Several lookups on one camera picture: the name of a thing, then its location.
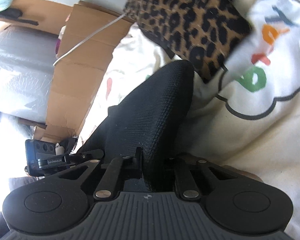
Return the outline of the brown cardboard sheet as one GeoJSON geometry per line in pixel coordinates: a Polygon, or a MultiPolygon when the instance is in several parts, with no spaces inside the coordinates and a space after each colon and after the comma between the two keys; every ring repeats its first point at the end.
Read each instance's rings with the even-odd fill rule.
{"type": "Polygon", "coordinates": [[[30,120],[37,139],[56,142],[79,135],[113,51],[132,22],[101,6],[67,6],[47,0],[13,0],[0,13],[0,32],[10,26],[57,35],[56,59],[44,123],[30,120]]]}

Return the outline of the leopard print garment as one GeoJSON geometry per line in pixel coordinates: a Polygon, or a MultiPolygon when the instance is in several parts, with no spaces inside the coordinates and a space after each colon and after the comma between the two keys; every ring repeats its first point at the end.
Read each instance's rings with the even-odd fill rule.
{"type": "Polygon", "coordinates": [[[251,32],[231,0],[127,0],[124,12],[169,57],[190,61],[204,83],[251,32]]]}

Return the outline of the black skirt with floral lining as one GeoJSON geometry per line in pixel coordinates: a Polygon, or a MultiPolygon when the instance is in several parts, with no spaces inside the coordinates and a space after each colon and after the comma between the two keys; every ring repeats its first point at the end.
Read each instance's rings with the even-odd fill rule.
{"type": "Polygon", "coordinates": [[[194,70],[189,61],[168,63],[130,92],[95,129],[79,153],[101,149],[104,162],[133,156],[142,148],[142,172],[148,189],[167,192],[174,174],[168,164],[191,105],[194,70]]]}

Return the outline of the clear plastic wrapped bundle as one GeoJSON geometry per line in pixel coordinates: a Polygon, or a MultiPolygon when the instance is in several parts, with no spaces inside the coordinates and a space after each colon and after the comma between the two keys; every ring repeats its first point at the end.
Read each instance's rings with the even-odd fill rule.
{"type": "Polygon", "coordinates": [[[10,26],[0,32],[0,112],[44,123],[57,35],[10,26]]]}

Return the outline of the cream cartoon print bedsheet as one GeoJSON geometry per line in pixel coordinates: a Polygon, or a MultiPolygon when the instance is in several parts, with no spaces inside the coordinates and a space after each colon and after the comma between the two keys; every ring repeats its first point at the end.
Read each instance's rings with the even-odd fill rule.
{"type": "Polygon", "coordinates": [[[300,0],[236,0],[255,30],[212,87],[194,82],[182,150],[259,176],[285,191],[300,239],[300,0]]]}

